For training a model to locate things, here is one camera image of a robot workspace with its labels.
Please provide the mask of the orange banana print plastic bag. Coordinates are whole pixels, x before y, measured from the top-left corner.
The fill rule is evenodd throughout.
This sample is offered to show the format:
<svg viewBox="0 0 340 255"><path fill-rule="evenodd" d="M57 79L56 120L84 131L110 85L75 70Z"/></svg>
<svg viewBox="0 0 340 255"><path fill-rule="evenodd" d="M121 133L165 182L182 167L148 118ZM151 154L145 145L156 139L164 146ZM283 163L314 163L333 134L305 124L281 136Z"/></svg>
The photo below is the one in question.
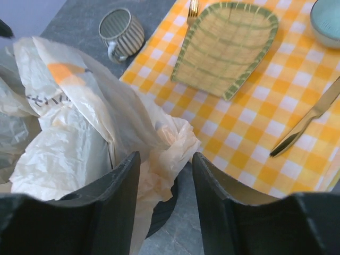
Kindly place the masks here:
<svg viewBox="0 0 340 255"><path fill-rule="evenodd" d="M3 148L18 161L1 187L58 200L99 179L128 154L141 154L130 254L138 254L154 208L200 142L172 117L88 54L41 37L1 49Z"/></svg>

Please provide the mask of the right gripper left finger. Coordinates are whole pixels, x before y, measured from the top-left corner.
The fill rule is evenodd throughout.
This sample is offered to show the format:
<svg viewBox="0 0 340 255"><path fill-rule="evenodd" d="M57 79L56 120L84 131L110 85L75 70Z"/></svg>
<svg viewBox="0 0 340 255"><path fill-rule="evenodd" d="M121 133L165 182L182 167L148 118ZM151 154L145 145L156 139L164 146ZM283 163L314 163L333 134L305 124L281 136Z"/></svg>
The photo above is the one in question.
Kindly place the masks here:
<svg viewBox="0 0 340 255"><path fill-rule="evenodd" d="M59 200L1 194L1 254L129 254L140 154Z"/></svg>

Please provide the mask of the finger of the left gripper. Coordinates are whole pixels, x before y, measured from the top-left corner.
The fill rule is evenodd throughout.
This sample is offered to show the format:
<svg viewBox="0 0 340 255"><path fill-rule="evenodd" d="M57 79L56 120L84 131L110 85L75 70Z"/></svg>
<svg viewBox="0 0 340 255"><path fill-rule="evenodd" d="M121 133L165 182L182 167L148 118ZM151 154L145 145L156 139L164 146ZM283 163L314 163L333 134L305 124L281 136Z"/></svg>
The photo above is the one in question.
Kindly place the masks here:
<svg viewBox="0 0 340 255"><path fill-rule="evenodd" d="M7 39L13 38L12 29L2 20L0 20L0 37Z"/></svg>

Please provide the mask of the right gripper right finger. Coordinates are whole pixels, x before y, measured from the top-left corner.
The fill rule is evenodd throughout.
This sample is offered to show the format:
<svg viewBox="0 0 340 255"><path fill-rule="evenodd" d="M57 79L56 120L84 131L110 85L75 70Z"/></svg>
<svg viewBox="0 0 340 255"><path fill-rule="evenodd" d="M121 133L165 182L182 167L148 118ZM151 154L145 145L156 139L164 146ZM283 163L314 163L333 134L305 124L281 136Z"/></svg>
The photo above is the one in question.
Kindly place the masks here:
<svg viewBox="0 0 340 255"><path fill-rule="evenodd" d="M339 254L339 195L281 199L220 171L203 154L192 174L205 254Z"/></svg>

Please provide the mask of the black plastic trash bin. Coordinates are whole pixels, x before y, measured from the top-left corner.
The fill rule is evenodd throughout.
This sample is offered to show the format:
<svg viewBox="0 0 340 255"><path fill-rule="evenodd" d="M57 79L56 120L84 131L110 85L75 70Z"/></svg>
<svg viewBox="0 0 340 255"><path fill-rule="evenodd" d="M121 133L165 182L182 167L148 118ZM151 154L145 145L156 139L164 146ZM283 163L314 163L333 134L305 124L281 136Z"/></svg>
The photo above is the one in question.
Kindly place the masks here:
<svg viewBox="0 0 340 255"><path fill-rule="evenodd" d="M151 225L146 238L149 238L160 230L165 223L169 220L172 212L175 209L177 199L178 199L178 178L175 179L174 185L171 187L171 192L173 197L165 202L159 202L154 208L152 214Z"/></svg>

